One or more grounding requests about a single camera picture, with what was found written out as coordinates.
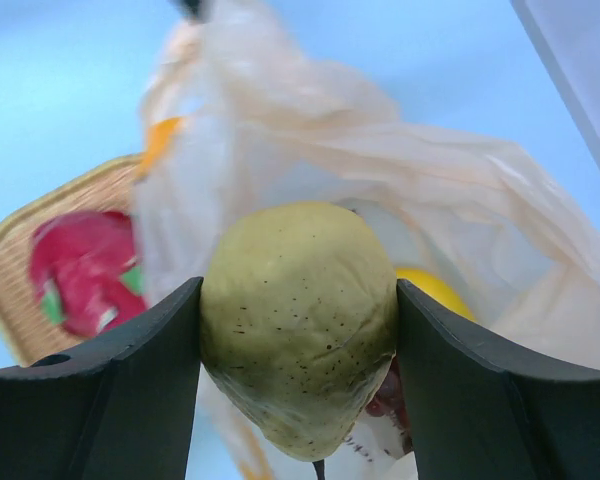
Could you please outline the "woven bamboo tray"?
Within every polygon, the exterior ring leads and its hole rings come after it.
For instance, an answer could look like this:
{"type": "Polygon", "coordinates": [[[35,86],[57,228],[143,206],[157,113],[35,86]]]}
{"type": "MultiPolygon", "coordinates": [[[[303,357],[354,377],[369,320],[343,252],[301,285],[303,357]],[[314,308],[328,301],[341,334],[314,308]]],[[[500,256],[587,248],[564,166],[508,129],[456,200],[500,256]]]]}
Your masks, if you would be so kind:
{"type": "Polygon", "coordinates": [[[108,161],[0,224],[0,331],[20,365],[146,310],[132,218],[140,163],[108,161]]]}

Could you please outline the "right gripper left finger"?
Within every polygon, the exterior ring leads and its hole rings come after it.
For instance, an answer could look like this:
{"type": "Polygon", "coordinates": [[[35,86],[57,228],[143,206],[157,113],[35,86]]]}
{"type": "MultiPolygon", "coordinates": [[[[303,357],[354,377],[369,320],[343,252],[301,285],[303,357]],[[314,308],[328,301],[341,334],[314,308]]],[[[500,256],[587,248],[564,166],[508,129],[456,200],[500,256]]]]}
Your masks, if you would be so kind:
{"type": "Polygon", "coordinates": [[[202,282],[29,367],[0,369],[0,479],[181,479],[202,282]]]}

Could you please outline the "red fake fruit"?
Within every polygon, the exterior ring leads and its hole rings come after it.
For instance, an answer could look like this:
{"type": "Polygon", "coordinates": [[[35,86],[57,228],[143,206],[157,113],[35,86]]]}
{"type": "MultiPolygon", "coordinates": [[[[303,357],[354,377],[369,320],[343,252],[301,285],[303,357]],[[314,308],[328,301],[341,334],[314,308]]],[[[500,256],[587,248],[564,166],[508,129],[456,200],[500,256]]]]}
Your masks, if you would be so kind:
{"type": "Polygon", "coordinates": [[[87,339],[146,311],[131,217],[80,210],[41,224],[31,239],[29,278],[50,322],[87,339]]]}

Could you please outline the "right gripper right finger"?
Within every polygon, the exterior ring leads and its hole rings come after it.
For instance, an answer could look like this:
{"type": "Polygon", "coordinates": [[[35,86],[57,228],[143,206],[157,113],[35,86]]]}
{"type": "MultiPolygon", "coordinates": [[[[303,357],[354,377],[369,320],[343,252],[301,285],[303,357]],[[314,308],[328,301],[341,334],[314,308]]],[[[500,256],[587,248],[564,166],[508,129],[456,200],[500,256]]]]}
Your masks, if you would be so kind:
{"type": "Polygon", "coordinates": [[[397,284],[421,479],[600,479],[600,370],[515,344],[397,284]]]}

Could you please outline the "yellow fake lemon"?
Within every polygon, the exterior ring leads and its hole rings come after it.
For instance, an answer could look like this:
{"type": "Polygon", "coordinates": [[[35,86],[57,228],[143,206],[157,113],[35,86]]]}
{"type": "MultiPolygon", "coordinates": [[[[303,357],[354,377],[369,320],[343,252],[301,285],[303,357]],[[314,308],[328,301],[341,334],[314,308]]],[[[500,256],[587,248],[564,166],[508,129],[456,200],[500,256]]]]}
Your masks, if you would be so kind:
{"type": "Polygon", "coordinates": [[[200,297],[200,352],[217,388],[286,455],[332,455],[395,355],[397,277],[361,216],[303,202],[220,238],[200,297]]]}

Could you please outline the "yellow fake banana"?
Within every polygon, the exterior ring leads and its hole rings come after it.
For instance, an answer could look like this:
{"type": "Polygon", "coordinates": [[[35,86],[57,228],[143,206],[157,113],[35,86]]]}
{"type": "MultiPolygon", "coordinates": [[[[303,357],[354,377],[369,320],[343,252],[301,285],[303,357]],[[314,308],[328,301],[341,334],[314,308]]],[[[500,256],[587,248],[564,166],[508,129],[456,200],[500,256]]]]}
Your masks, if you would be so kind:
{"type": "Polygon", "coordinates": [[[433,274],[418,268],[401,267],[396,269],[396,276],[408,280],[452,312],[476,322],[473,313],[456,291],[433,274]]]}

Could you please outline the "translucent orange plastic bag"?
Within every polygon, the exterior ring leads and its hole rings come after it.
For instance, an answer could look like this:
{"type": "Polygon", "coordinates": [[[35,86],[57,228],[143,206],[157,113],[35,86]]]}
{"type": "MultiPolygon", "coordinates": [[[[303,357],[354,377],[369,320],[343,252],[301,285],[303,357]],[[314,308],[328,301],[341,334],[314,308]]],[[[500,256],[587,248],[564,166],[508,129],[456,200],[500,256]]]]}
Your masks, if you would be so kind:
{"type": "MultiPolygon", "coordinates": [[[[519,146],[403,122],[377,87],[309,59],[260,1],[181,23],[143,105],[135,186],[144,295],[203,284],[221,236],[271,207],[323,202],[368,224],[396,274],[425,270],[491,332],[600,370],[600,234],[519,146]]],[[[388,417],[364,410],[329,457],[271,444],[209,377],[198,397],[246,479],[421,479],[388,417]]]]}

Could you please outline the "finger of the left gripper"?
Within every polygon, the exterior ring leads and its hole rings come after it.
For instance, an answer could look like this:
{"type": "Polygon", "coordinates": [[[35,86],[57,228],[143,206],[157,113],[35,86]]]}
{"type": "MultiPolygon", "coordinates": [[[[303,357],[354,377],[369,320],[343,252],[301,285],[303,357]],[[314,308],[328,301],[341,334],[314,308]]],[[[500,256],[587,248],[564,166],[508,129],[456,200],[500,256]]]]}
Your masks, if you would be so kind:
{"type": "Polygon", "coordinates": [[[173,0],[183,13],[189,18],[195,20],[203,20],[205,16],[205,1],[204,0],[173,0]]]}

